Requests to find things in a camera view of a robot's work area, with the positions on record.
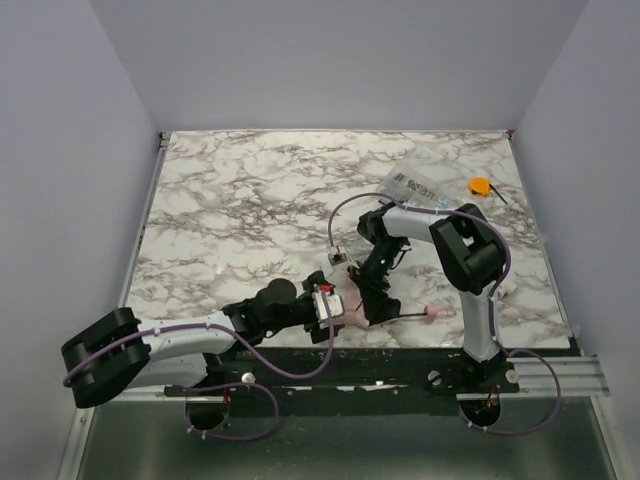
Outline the pink folding umbrella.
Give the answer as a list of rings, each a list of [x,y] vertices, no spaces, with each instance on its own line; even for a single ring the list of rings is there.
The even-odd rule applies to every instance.
[[[357,326],[362,329],[373,325],[364,314],[363,301],[355,283],[349,278],[345,281],[345,295],[343,297],[345,313],[339,319],[344,325]],[[432,324],[437,319],[454,318],[457,312],[451,304],[426,305],[419,313],[399,313],[392,320],[419,318],[427,324]]]

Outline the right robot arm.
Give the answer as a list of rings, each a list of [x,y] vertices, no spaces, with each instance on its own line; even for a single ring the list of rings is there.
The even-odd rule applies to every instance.
[[[505,362],[499,346],[494,294],[509,269],[504,239],[474,204],[425,213],[388,203],[359,218],[357,231],[372,245],[364,262],[348,269],[365,318],[381,324],[400,316],[401,302],[389,296],[388,274],[412,240],[432,244],[442,270],[459,293],[464,325],[462,368],[484,380]]]

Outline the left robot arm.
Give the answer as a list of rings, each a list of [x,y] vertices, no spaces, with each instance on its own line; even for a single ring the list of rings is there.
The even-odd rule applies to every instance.
[[[331,343],[344,313],[343,298],[320,271],[300,287],[276,278],[248,299],[181,321],[139,319],[131,308],[118,307],[63,344],[63,384],[77,407],[99,406],[131,388],[182,381],[182,375],[165,370],[146,373],[160,361],[252,351],[270,335],[296,326],[313,343]]]

